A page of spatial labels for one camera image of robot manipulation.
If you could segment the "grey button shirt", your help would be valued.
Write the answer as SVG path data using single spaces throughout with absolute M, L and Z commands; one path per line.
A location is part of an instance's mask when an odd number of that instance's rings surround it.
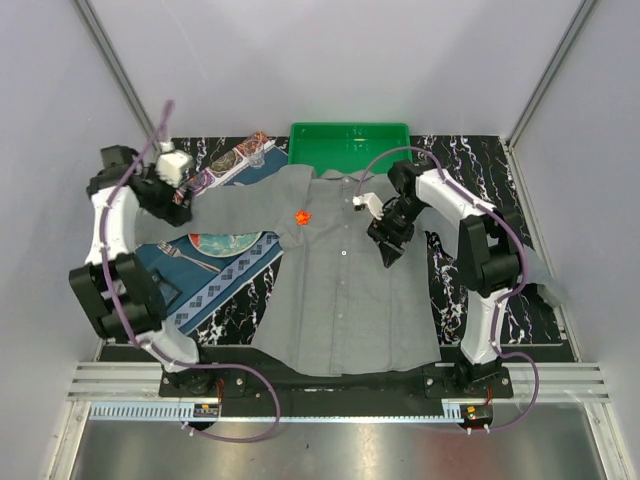
M 218 186 L 198 195 L 191 221 L 174 227 L 138 215 L 138 244 L 188 234 L 272 232 L 283 254 L 277 279 L 252 346 L 310 376 L 406 371 L 440 360 L 429 293 L 427 237 L 437 234 L 449 255 L 456 232 L 427 209 L 404 254 L 385 268 L 368 236 L 371 218 L 357 212 L 357 188 L 391 198 L 383 175 L 287 165 L 250 185 Z M 312 214 L 307 226 L 295 213 Z

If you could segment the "gold leaf brooch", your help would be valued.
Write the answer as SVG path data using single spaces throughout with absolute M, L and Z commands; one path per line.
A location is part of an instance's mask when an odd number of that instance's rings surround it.
M 312 214 L 305 210 L 299 210 L 295 213 L 294 217 L 297 225 L 307 226 L 312 219 Z

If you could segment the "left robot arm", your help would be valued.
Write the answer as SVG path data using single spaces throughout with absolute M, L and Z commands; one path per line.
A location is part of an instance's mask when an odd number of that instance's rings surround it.
M 141 211 L 171 226 L 191 218 L 192 194 L 174 196 L 192 166 L 192 157 L 171 141 L 147 167 L 137 152 L 114 145 L 101 151 L 103 167 L 87 186 L 94 208 L 93 238 L 83 266 L 69 284 L 96 334 L 128 341 L 157 359 L 165 384 L 193 396 L 208 394 L 216 372 L 201 362 L 194 340 L 167 319 L 161 284 L 135 253 L 135 222 Z

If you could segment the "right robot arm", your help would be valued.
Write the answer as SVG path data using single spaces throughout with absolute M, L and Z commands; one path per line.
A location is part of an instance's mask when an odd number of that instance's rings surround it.
M 356 193 L 356 210 L 372 215 L 367 234 L 391 267 L 404 254 L 422 211 L 436 210 L 457 232 L 456 268 L 468 291 L 467 323 L 453 372 L 444 385 L 466 396 L 483 394 L 499 381 L 498 334 L 508 299 L 526 283 L 524 246 L 510 217 L 473 195 L 439 163 L 432 167 L 402 160 L 388 178 L 397 195 L 382 202 L 375 193 Z

